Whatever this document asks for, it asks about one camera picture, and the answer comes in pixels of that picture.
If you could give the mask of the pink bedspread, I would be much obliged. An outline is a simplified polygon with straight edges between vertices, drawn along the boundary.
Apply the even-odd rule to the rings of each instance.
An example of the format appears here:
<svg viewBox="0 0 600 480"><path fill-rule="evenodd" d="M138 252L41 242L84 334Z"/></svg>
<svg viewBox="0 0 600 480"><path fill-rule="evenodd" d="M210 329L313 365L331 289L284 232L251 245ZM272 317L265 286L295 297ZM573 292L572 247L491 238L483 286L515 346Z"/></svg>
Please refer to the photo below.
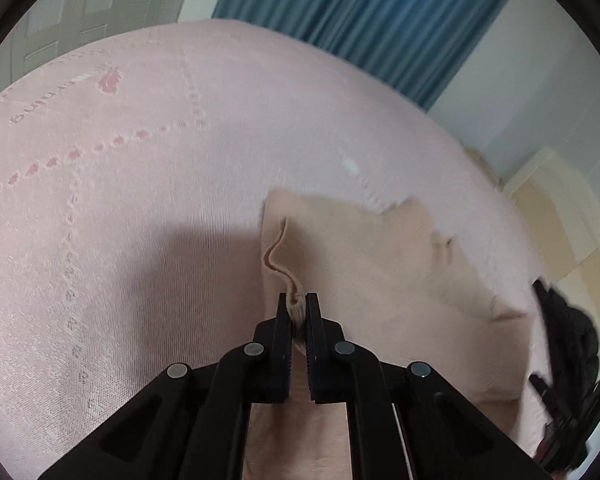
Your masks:
<svg viewBox="0 0 600 480"><path fill-rule="evenodd" d="M127 32L0 95L12 478L38 477L170 364L216 362L274 315L257 272L276 188L378 212L414 198L458 240L497 200L514 206L400 94L244 22Z"/></svg>

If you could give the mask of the blue curtain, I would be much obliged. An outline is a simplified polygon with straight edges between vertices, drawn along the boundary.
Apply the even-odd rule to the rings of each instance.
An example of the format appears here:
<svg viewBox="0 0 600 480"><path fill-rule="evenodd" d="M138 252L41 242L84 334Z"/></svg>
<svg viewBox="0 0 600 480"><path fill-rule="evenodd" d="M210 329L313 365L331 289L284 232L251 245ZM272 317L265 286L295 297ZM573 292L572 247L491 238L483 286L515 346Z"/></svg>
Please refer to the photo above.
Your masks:
<svg viewBox="0 0 600 480"><path fill-rule="evenodd" d="M218 0L212 15L304 41L429 110L507 1Z"/></svg>

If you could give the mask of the white wardrobe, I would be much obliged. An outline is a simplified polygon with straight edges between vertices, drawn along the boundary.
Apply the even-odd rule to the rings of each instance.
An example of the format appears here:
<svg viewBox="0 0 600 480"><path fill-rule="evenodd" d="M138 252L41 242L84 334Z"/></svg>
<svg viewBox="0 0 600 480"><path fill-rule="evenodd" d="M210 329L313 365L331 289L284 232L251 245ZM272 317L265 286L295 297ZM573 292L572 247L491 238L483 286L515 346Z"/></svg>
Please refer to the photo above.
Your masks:
<svg viewBox="0 0 600 480"><path fill-rule="evenodd" d="M0 45L0 92L78 47L174 23L184 0L38 0Z"/></svg>

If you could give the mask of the cream wooden headboard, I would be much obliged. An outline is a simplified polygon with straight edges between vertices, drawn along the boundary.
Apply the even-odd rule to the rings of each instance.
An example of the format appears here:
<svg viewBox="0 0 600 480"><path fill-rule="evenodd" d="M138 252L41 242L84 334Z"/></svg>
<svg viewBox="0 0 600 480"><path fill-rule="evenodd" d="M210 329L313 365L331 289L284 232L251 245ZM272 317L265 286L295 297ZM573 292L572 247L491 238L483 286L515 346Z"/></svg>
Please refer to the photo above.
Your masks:
<svg viewBox="0 0 600 480"><path fill-rule="evenodd" d="M600 321L600 203L585 177L541 148L504 193L524 217L547 279Z"/></svg>

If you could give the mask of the black jacket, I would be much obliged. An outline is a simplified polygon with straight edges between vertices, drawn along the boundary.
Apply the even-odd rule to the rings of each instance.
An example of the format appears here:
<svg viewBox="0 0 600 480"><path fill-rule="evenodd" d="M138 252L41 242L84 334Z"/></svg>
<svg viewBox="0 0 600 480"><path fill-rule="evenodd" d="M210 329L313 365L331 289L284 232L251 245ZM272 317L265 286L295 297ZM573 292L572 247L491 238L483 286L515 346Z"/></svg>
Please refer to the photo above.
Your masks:
<svg viewBox="0 0 600 480"><path fill-rule="evenodd" d="M532 284L545 326L554 387L584 396L600 371L600 338L592 318L541 280Z"/></svg>

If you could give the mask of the beige knit sweater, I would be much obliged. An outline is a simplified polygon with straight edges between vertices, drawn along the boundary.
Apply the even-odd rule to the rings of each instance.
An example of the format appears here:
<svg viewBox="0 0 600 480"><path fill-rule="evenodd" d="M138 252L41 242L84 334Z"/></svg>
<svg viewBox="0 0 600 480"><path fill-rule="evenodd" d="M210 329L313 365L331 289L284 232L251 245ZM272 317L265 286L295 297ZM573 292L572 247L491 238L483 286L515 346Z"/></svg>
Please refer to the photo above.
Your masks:
<svg viewBox="0 0 600 480"><path fill-rule="evenodd" d="M543 421L526 385L540 264L514 206L495 205L474 240L458 240L414 198L378 212L276 188L263 206L262 311L285 295L301 323L314 292L348 338L392 364L431 364L532 452Z"/></svg>

